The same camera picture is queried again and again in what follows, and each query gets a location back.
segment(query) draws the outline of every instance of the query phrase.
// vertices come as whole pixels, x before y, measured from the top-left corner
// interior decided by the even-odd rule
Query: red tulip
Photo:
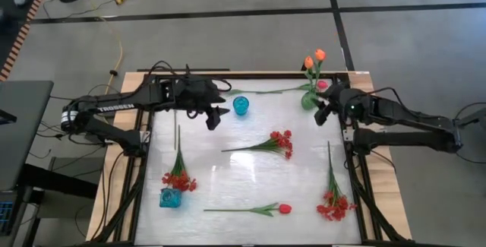
[[[290,211],[292,211],[292,206],[288,204],[281,204],[279,206],[279,211],[281,214],[290,214]]]

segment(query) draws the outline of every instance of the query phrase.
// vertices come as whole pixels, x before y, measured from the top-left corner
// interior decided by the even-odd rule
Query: gray floor
[[[106,0],[93,0],[100,3]],[[486,2],[485,0],[338,0],[342,7]],[[108,4],[103,15],[265,8],[326,8],[330,0],[128,0]],[[86,0],[50,2],[51,17],[83,11]],[[412,109],[454,116],[467,103],[486,101],[484,9],[342,14],[356,70],[370,71],[376,88],[395,87]],[[37,18],[45,18],[39,10]],[[121,74],[164,59],[176,68],[298,70],[321,47],[326,70],[345,70],[331,14],[119,21],[111,24],[125,50]],[[105,84],[118,58],[116,40],[103,23],[37,24],[30,29],[10,80],[53,80],[53,94],[76,97]],[[122,77],[116,80],[120,88]],[[58,123],[65,102],[52,100],[45,121]],[[464,157],[486,161],[484,131],[464,132]],[[33,153],[77,157],[92,150],[36,140]],[[483,246],[486,242],[486,166],[428,149],[393,148],[402,198],[418,242]],[[29,159],[46,167],[49,160]],[[67,223],[68,231],[58,232]],[[41,223],[36,244],[82,241],[71,219]]]

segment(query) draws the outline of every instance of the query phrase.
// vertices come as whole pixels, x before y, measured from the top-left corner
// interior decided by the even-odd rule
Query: blue glass cup
[[[182,193],[179,189],[164,188],[160,193],[160,207],[177,208],[181,206]]]
[[[246,114],[249,106],[250,102],[246,97],[238,96],[233,100],[233,108],[235,108],[235,112],[239,116]]]

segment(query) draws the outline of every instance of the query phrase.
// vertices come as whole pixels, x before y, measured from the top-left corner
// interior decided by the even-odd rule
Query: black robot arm
[[[192,75],[187,70],[185,75],[172,80],[143,82],[133,92],[88,95],[72,100],[62,110],[61,128],[69,135],[86,132],[97,136],[101,141],[115,141],[120,144],[125,156],[142,157],[146,154],[146,149],[139,131],[121,130],[96,119],[94,115],[127,109],[155,112],[179,109],[187,111],[190,119],[206,113],[207,127],[214,130],[221,121],[220,116],[229,110],[212,107],[211,104],[224,102],[210,78]]]
[[[344,119],[362,122],[366,125],[405,125],[420,129],[418,132],[381,133],[366,128],[346,130],[345,141],[353,143],[356,152],[369,154],[379,145],[424,146],[438,151],[455,153],[461,148],[457,120],[442,116],[429,116],[411,111],[392,100],[376,97],[362,90],[345,88],[334,84],[319,97],[328,101],[316,101],[319,110],[314,118],[318,125],[325,123],[330,113],[339,113]]]

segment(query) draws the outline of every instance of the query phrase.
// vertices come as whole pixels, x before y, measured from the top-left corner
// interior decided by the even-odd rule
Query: flower in vase
[[[314,61],[310,56],[305,57],[304,66],[306,69],[311,69],[314,66]]]
[[[317,82],[317,88],[319,90],[325,90],[329,85],[327,85],[326,81],[318,81]]]
[[[326,53],[322,49],[316,49],[316,60],[322,62],[326,58]]]

